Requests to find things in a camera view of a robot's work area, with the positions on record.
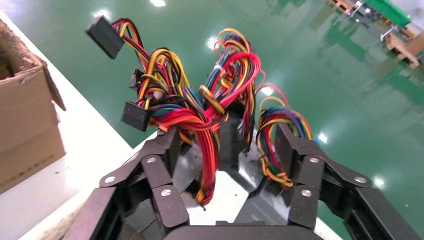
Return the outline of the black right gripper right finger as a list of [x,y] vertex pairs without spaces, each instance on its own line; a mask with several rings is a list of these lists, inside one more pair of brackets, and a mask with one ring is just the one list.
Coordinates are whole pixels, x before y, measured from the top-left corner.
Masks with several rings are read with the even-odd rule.
[[293,182],[284,196],[289,204],[288,225],[313,230],[320,201],[344,219],[354,204],[356,188],[371,185],[365,175],[330,159],[315,141],[295,136],[286,123],[277,125],[274,143]]

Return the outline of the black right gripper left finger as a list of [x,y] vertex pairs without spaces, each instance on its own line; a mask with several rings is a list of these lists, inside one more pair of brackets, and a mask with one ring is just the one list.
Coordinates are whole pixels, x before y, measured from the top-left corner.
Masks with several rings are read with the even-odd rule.
[[180,152],[179,130],[172,127],[146,141],[130,161],[105,175],[99,186],[116,188],[118,205],[126,214],[149,200],[164,229],[187,226],[189,214],[172,180]]

